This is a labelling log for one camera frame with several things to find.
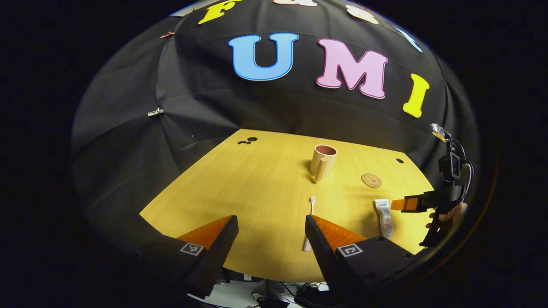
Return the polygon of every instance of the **wooden coaster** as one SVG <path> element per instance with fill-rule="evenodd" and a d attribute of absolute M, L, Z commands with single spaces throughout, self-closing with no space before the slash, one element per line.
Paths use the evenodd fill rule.
<path fill-rule="evenodd" d="M 383 182 L 379 179 L 378 176 L 371 174 L 371 173 L 365 173 L 362 175 L 362 181 L 369 187 L 372 188 L 379 188 Z"/>

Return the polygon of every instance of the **cup handle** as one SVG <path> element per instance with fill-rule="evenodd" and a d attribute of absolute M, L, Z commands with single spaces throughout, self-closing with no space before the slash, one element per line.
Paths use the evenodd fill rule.
<path fill-rule="evenodd" d="M 316 181 L 320 181 L 323 177 L 323 173 L 326 171 L 327 159 L 321 158 L 319 160 L 318 173 L 316 173 Z"/>

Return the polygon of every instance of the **black fabric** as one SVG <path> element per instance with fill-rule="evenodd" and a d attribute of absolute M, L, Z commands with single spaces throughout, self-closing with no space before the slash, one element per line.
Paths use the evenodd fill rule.
<path fill-rule="evenodd" d="M 462 141 L 470 160 L 479 162 L 476 119 L 454 73 L 420 38 L 424 53 L 381 16 L 374 25 L 349 15 L 348 4 L 318 1 L 316 7 L 304 7 L 246 0 L 198 25 L 208 5 L 160 21 L 113 56 L 82 98 L 72 134 L 75 183 L 97 230 L 127 251 L 142 244 L 144 234 L 151 233 L 139 212 L 239 128 L 401 151 L 439 188 L 438 159 L 445 144 L 429 127 L 438 123 Z M 159 38 L 168 31 L 175 35 Z M 291 71 L 263 82 L 237 76 L 228 41 L 261 36 L 256 63 L 270 66 L 276 49 L 268 36 L 276 32 L 299 35 Z M 317 85 L 324 66 L 321 38 L 344 42 L 357 60 L 368 50 L 386 56 L 386 97 L 370 98 L 344 83 L 338 89 Z M 411 73 L 430 84 L 420 118 L 402 111 L 413 87 Z M 164 113 L 148 117 L 156 108 Z"/>

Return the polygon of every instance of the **toothpaste tube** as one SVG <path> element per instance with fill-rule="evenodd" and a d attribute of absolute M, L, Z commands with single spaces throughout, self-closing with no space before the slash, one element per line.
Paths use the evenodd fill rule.
<path fill-rule="evenodd" d="M 390 207 L 388 205 L 388 199 L 375 199 L 375 207 L 379 212 L 379 225 L 381 234 L 386 237 L 392 237 L 392 230 L 394 230 L 394 223 L 390 216 Z"/>

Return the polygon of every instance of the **wooden table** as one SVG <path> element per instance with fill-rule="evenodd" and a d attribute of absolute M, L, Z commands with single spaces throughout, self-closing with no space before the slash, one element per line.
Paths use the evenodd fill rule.
<path fill-rule="evenodd" d="M 258 140 L 238 144 L 249 137 Z M 336 148 L 338 156 L 331 175 L 316 183 L 309 165 L 318 144 Z M 361 179 L 364 173 L 377 175 L 382 186 L 366 186 Z M 224 216 L 238 215 L 239 234 L 224 267 L 271 280 L 320 282 L 325 280 L 314 253 L 302 251 L 311 196 L 316 196 L 316 215 L 371 238 L 380 235 L 374 199 L 391 202 L 432 189 L 401 152 L 240 129 L 181 174 L 140 214 L 159 232 L 174 238 Z M 391 240 L 417 253 L 431 212 L 391 211 Z"/>

